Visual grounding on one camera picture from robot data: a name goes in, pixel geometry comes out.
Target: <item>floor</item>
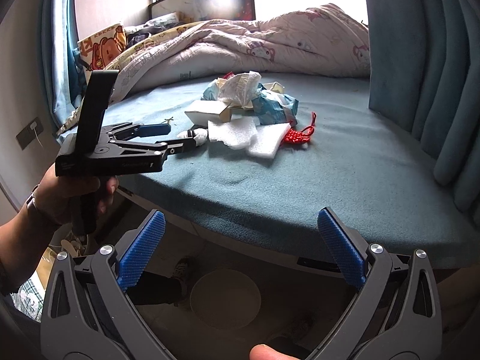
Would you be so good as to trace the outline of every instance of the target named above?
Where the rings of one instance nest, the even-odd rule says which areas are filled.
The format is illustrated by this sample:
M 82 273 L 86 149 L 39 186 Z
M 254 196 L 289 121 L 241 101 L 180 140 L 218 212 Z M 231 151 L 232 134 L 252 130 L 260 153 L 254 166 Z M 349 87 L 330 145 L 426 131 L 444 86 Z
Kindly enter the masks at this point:
M 109 233 L 115 242 L 140 224 L 147 212 L 131 207 L 126 220 Z M 248 275 L 258 286 L 262 305 L 257 317 L 237 330 L 216 330 L 199 320 L 188 300 L 174 305 L 138 306 L 151 330 L 178 360 L 246 360 L 250 349 L 287 327 L 292 319 L 311 312 L 315 324 L 299 345 L 312 350 L 337 322 L 352 293 L 345 281 L 263 262 L 215 245 L 168 223 L 146 270 L 170 277 L 177 262 L 192 256 L 188 288 L 203 275 L 230 268 Z

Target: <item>human hand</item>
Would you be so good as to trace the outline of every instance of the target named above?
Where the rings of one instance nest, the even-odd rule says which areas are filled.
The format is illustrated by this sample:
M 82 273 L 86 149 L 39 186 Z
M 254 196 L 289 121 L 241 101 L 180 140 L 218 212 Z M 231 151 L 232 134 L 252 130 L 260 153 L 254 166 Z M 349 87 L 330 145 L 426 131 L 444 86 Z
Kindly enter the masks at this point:
M 119 182 L 116 177 L 107 181 L 105 198 L 100 200 L 97 206 L 98 215 L 104 214 L 111 206 L 113 194 L 118 186 Z M 71 221 L 69 199 L 95 192 L 98 188 L 100 188 L 100 180 L 97 177 L 57 177 L 55 165 L 52 165 L 34 192 L 35 206 L 59 224 L 69 223 Z
M 250 360 L 298 360 L 273 350 L 265 344 L 254 346 L 250 351 Z

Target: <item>electrical outlet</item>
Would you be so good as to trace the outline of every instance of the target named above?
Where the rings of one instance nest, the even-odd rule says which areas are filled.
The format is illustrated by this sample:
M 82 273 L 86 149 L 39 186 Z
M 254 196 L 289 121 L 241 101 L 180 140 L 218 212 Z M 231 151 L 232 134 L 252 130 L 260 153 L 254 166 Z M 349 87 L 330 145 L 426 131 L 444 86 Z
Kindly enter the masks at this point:
M 17 135 L 17 141 L 22 150 L 25 149 L 25 147 L 27 147 L 28 144 L 32 142 L 32 140 L 36 139 L 37 136 L 40 135 L 42 132 L 42 122 L 40 121 L 39 117 L 36 117 L 30 123 L 28 123 Z

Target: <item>round mat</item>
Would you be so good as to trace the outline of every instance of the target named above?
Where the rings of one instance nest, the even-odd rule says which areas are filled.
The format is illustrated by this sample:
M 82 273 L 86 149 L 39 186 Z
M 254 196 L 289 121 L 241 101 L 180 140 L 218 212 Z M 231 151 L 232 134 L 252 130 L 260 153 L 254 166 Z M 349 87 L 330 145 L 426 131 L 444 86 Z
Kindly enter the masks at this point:
M 194 314 L 215 329 L 239 329 L 255 319 L 262 298 L 251 278 L 232 269 L 203 276 L 190 294 Z

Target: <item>blue fitted sheet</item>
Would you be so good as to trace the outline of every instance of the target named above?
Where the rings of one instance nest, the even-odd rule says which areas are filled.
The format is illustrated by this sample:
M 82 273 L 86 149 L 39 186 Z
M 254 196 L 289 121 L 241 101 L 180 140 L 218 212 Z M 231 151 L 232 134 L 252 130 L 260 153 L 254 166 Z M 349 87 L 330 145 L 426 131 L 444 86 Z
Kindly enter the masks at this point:
M 183 109 L 210 80 L 138 93 L 110 107 L 104 125 L 174 117 L 173 138 L 191 127 Z M 479 232 L 435 183 L 435 162 L 418 141 L 368 109 L 368 81 L 263 74 L 263 83 L 275 80 L 299 100 L 299 127 L 317 113 L 308 147 L 280 147 L 275 159 L 264 160 L 207 143 L 169 157 L 161 173 L 122 176 L 121 185 L 210 230 L 301 257 L 333 261 L 316 231 L 318 211 L 331 206 L 388 251 L 423 248 L 435 268 L 478 260 Z

